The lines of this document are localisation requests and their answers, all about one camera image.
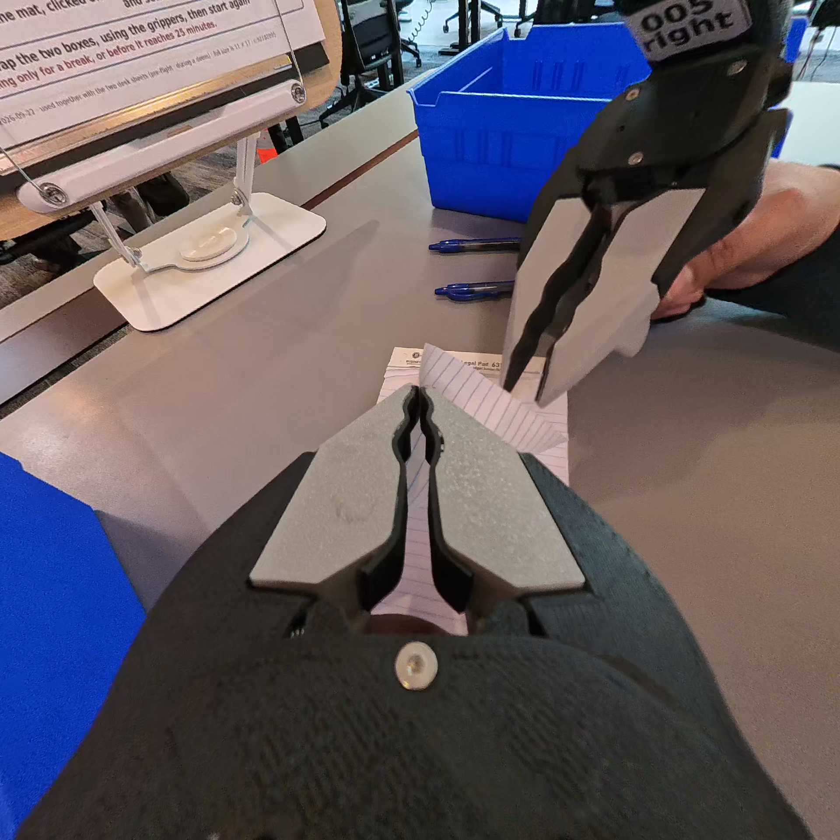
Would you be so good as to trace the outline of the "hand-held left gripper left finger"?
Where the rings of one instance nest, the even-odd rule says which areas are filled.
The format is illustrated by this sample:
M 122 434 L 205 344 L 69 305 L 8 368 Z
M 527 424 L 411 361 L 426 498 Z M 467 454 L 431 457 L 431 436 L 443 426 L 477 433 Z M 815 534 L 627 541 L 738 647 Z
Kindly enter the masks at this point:
M 318 449 L 249 580 L 369 613 L 403 574 L 418 388 L 404 385 Z

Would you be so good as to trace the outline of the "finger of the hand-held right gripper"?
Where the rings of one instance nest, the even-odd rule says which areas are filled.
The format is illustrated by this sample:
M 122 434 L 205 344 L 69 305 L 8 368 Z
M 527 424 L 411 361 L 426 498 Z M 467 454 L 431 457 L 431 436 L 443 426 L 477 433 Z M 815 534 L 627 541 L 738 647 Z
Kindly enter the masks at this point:
M 593 288 L 547 355 L 538 404 L 553 403 L 611 354 L 641 350 L 660 300 L 654 273 L 704 193 L 667 191 L 625 212 Z
M 576 307 L 569 293 L 585 281 L 613 231 L 613 210 L 582 198 L 539 198 L 522 237 L 503 344 L 501 383 L 512 392 L 539 350 L 553 346 Z

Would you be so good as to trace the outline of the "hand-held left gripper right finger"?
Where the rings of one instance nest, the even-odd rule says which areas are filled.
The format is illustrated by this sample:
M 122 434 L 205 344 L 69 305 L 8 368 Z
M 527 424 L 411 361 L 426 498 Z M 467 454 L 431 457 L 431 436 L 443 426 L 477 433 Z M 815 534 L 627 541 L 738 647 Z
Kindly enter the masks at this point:
M 457 613 L 583 589 L 585 576 L 520 453 L 422 389 L 434 584 Z

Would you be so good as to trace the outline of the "blue retractable pen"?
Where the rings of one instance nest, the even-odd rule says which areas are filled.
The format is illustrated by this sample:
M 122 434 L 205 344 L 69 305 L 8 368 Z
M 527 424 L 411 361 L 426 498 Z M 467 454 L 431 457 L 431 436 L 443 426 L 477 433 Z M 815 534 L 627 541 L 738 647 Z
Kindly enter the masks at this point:
M 520 237 L 501 238 L 451 238 L 430 244 L 427 249 L 440 255 L 478 253 L 517 253 Z
M 453 302 L 473 302 L 509 298 L 515 287 L 513 280 L 452 283 L 434 290 L 436 298 Z

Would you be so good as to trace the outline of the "blue plastic bin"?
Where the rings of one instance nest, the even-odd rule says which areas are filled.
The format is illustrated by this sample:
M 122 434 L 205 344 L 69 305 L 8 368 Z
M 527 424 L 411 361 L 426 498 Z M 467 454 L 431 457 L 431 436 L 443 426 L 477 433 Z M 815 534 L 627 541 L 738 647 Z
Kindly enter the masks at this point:
M 1 455 L 1 837 L 97 716 L 144 609 L 97 514 Z
M 650 67 L 622 23 L 502 29 L 409 91 L 436 208 L 524 223 L 598 112 Z

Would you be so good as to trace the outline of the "white lined legal pad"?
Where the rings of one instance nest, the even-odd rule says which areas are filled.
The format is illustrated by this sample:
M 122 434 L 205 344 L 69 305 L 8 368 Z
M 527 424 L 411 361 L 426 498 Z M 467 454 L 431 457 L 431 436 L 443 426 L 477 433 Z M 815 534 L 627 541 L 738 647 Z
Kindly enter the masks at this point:
M 378 403 L 404 385 L 419 385 L 423 354 L 421 349 L 394 348 L 385 368 Z M 534 394 L 543 365 L 544 359 L 532 359 L 513 394 L 529 411 L 540 415 L 545 424 L 555 429 L 555 446 L 537 448 L 534 444 L 527 444 L 525 451 L 535 454 L 550 472 L 568 484 L 568 397 L 562 395 L 546 408 L 536 406 Z M 465 615 L 453 610 L 434 587 L 427 525 L 428 464 L 424 436 L 419 427 L 412 431 L 411 442 L 413 449 L 406 468 L 408 514 L 402 578 L 394 592 L 374 612 L 421 618 L 448 634 L 464 636 L 467 634 Z

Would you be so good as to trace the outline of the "person's right forearm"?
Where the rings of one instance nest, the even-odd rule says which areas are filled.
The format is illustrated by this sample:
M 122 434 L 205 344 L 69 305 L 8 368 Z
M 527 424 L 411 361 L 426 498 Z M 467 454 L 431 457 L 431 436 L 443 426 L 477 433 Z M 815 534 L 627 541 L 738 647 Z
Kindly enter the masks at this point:
M 707 290 L 710 298 L 777 314 L 811 336 L 839 341 L 839 231 L 813 252 L 759 284 L 739 290 Z

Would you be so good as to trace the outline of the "person's right hand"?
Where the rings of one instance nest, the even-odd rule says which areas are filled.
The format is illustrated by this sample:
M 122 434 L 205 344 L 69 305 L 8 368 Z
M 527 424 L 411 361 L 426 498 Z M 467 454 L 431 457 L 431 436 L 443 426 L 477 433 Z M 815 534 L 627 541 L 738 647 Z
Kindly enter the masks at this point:
M 651 321 L 679 319 L 710 292 L 758 286 L 824 245 L 838 221 L 837 167 L 772 159 L 753 210 L 680 271 Z

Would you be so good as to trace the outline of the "black office chair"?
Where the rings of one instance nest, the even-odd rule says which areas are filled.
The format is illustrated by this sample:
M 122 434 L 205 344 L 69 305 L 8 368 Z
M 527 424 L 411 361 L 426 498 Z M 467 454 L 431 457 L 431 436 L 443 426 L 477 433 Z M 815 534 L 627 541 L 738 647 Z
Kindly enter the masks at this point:
M 409 1 L 340 1 L 342 63 L 339 74 L 343 94 L 321 117 L 355 112 L 376 101 L 404 81 L 400 13 Z

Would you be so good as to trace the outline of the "printed instruction sheet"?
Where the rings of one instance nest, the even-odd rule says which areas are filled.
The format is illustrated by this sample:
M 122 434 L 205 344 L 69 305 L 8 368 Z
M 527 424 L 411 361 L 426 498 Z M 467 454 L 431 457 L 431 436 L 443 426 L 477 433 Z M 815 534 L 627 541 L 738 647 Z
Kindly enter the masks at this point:
M 2 146 L 323 40 L 314 2 L 1 2 Z

